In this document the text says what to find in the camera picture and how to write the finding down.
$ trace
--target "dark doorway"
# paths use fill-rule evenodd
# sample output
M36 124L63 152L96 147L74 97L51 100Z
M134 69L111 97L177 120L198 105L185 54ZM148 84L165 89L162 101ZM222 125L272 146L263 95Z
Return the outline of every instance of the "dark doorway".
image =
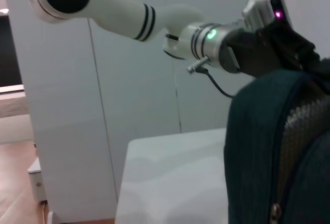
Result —
M22 79L9 17L0 16L0 87L21 84Z

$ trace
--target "backpack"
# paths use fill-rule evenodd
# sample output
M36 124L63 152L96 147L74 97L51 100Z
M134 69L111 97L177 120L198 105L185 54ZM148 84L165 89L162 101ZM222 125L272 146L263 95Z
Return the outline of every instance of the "backpack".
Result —
M224 148L229 224L330 223L329 91L278 70L236 95Z

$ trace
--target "wooden floor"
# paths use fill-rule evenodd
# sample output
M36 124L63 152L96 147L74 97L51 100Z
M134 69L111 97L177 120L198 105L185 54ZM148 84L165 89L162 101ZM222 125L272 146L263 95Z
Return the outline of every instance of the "wooden floor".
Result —
M31 141L0 145L0 224L44 223L43 206L33 198L27 173L36 157L36 149ZM114 224L114 220L84 224Z

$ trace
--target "white tabletop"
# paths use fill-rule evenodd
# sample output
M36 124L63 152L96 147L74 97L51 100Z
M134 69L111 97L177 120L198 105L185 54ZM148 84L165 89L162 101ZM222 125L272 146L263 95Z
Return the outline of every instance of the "white tabletop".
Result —
M226 129L132 141L116 224L227 224Z

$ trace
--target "black stripe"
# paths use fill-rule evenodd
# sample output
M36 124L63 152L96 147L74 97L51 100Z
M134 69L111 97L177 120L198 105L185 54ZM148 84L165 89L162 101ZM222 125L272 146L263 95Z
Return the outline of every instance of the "black stripe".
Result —
M171 35L171 34L166 34L166 37L169 38L169 39L175 40L175 41L179 40L179 37Z
M165 52L165 54L167 54L168 56L171 56L171 57L174 58L174 59L184 60L184 58L182 58L182 57L175 56L175 55L173 55L173 54L171 54L170 52L167 52L167 51L165 51L165 50L163 50L163 51Z
M40 3L40 1L39 0L37 0L38 1L38 3L39 3L39 6L47 13L47 14L49 14L49 15L51 15L52 17L54 17L54 18L56 18L56 19L60 19L60 20L66 20L66 19L63 19L63 18L59 18L59 17L57 17L57 16L54 16L54 15L52 15L51 13L49 13L48 11L46 11L46 9L45 8L43 8L43 6L41 5L41 3Z
M151 6L151 11L152 11L152 14L153 14L153 19L151 21L151 26L150 26L150 29L148 31L148 34L146 34L145 38L141 42L144 42L146 39L148 39L149 36L150 36L150 34L151 34L151 32L154 29L155 20L156 20L156 12L155 12L155 8L153 8L152 6Z
M143 21L143 25L142 25L142 28L141 28L141 31L140 33L138 34L138 36L136 38L134 38L135 40L139 40L143 33L144 33L144 30L146 28L146 24L148 23L148 18L149 18L149 8L148 8L148 5L144 4L144 7L145 7L145 15L144 15L144 21Z
M196 59L197 59L197 57L196 57L196 55L195 55L195 53L194 53L194 49L193 49L193 44L194 44L194 39L195 39L195 37L196 37L196 34L197 34L197 32L198 32L200 29L202 29L204 26L207 27L207 26L212 25L212 24L213 24L213 23L209 23L209 24L203 24L203 25L199 26L199 27L195 30L194 34L193 34L192 37L191 37L190 50L191 50L193 56L194 56Z
M195 38L194 52L195 52L195 55L197 56L197 59L198 59L198 60L200 60L200 57L199 57L199 55L198 55L198 53L197 53L197 41L198 41L198 38L200 37L200 34L201 34L201 33L203 32L203 30L204 30L205 28L207 28L208 26L205 26L205 27L201 28L201 29L199 30L199 32L197 33L196 38Z
M204 43L205 43L205 39L206 39L206 37L207 37L207 35L208 34L210 34L210 32L213 30L213 29L215 29L215 28L218 28L218 27L220 27L221 26L221 24L215 24L215 25L213 25L209 30L208 30L208 32L205 34L205 36L204 36L204 38L203 38L203 40L202 40L202 57L204 57Z

